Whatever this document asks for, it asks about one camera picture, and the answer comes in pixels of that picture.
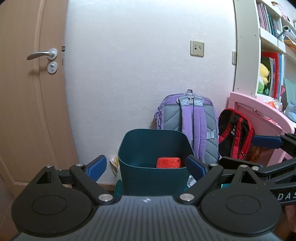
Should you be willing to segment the orange net wrapper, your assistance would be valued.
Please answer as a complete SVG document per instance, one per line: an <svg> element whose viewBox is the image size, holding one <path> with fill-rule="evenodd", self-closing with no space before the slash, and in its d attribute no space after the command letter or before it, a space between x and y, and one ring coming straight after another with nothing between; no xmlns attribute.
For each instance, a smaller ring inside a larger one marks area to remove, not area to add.
<svg viewBox="0 0 296 241"><path fill-rule="evenodd" d="M181 166L181 160L178 157L161 157L158 158L156 164L156 168L159 169L177 169Z"/></svg>

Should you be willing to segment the dark teal trash bin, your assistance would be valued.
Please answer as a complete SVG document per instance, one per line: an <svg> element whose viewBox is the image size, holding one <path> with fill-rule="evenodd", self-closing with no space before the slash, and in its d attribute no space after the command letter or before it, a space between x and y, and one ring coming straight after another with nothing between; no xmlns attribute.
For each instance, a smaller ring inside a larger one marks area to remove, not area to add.
<svg viewBox="0 0 296 241"><path fill-rule="evenodd" d="M191 145L182 132L153 129L127 132L117 154L125 195L178 196L189 179L185 160L191 154ZM180 158L181 166L157 168L158 158Z"/></svg>

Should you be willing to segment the pink desk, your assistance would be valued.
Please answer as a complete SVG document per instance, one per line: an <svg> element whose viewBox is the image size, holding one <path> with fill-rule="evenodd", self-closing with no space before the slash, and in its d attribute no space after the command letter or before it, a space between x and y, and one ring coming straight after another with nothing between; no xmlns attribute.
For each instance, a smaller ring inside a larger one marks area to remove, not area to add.
<svg viewBox="0 0 296 241"><path fill-rule="evenodd" d="M278 136L295 132L293 121L276 108L253 97L231 92L228 107L244 114L251 122L256 135ZM244 159L271 166L282 162L284 157L287 157L287 153L281 149L263 149L251 145Z"/></svg>

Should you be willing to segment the red black backpack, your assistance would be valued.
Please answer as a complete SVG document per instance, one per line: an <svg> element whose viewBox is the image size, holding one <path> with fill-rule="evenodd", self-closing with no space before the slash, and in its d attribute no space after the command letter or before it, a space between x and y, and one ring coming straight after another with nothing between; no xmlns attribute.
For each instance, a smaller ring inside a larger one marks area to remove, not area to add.
<svg viewBox="0 0 296 241"><path fill-rule="evenodd" d="M220 156L244 159L254 136L254 128L248 118L235 109L224 109L218 119L218 129Z"/></svg>

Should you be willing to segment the teal white zigzag blanket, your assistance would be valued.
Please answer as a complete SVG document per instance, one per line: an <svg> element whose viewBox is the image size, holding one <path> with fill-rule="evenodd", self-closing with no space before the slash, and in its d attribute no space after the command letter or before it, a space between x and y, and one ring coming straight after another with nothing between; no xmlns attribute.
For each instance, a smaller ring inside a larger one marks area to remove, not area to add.
<svg viewBox="0 0 296 241"><path fill-rule="evenodd" d="M115 184L115 188L114 188L114 196L119 197L119 196L122 196L122 195L125 194L119 164L115 165L115 167L113 168L113 172L116 175L116 184ZM195 183L196 183L196 180L193 178L192 175L190 175L189 179L187 181L187 185L186 185L184 190L189 189Z"/></svg>

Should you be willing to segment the purple grey backpack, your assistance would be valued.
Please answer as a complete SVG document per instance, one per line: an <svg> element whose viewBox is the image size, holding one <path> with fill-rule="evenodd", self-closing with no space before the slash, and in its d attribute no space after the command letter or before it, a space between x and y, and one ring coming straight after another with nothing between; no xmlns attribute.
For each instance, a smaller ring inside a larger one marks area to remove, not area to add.
<svg viewBox="0 0 296 241"><path fill-rule="evenodd" d="M160 130L185 134L200 161L205 164L218 162L218 116L209 98L196 95L191 89L168 95L159 105L154 119Z"/></svg>

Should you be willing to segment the yellow green plush toy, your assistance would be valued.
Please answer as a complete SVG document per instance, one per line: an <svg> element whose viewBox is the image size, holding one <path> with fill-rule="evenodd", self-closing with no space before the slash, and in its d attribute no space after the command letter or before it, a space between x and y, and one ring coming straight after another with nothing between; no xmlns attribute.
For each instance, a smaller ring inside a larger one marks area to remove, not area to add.
<svg viewBox="0 0 296 241"><path fill-rule="evenodd" d="M269 96L270 87L268 85L270 84L270 71L269 69L264 65L260 64L260 70L259 70L259 83L258 83L258 94L264 94Z"/></svg>

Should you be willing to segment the brown wooden door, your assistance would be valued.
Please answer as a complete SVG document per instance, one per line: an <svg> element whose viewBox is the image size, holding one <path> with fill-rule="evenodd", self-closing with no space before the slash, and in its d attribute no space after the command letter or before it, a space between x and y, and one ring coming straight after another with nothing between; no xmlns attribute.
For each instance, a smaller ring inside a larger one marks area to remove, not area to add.
<svg viewBox="0 0 296 241"><path fill-rule="evenodd" d="M67 1L1 4L1 176L14 196L44 166L66 169L78 161L64 75L67 7ZM55 60L27 60L52 48ZM58 69L49 74L53 61Z"/></svg>

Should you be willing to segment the white bookshelf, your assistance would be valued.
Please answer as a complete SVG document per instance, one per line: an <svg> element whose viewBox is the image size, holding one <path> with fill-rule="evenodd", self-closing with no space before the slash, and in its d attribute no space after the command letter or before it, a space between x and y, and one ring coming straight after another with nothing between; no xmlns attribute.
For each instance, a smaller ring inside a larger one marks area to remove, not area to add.
<svg viewBox="0 0 296 241"><path fill-rule="evenodd" d="M269 101L272 97L257 93L261 53L275 52L280 54L277 99L280 100L285 90L287 38L295 37L295 28L284 18L276 1L234 1L234 10L237 35L234 91Z"/></svg>

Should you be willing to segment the red book on shelf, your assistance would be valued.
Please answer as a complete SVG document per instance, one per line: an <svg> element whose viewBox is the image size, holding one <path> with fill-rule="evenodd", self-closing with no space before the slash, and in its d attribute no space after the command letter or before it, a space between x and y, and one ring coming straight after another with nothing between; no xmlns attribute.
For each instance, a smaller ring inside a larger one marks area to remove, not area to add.
<svg viewBox="0 0 296 241"><path fill-rule="evenodd" d="M278 99L278 90L280 83L280 54L275 52L262 52L261 64L267 70L267 84L264 85L263 94Z"/></svg>

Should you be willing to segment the silver door lock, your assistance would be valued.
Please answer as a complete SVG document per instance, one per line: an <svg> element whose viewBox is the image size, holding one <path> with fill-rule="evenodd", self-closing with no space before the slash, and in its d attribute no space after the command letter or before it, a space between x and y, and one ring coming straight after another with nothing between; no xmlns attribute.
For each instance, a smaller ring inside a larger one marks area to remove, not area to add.
<svg viewBox="0 0 296 241"><path fill-rule="evenodd" d="M58 64L56 62L50 62L48 65L47 65L47 71L49 74L54 74L57 72L57 69L58 69Z"/></svg>

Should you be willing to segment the beige wall socket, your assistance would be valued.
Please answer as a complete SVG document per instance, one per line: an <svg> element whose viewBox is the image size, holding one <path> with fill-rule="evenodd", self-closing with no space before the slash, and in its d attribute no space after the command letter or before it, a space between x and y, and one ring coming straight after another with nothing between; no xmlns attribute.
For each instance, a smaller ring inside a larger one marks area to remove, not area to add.
<svg viewBox="0 0 296 241"><path fill-rule="evenodd" d="M199 41L190 41L190 55L196 57L204 57L204 43Z"/></svg>

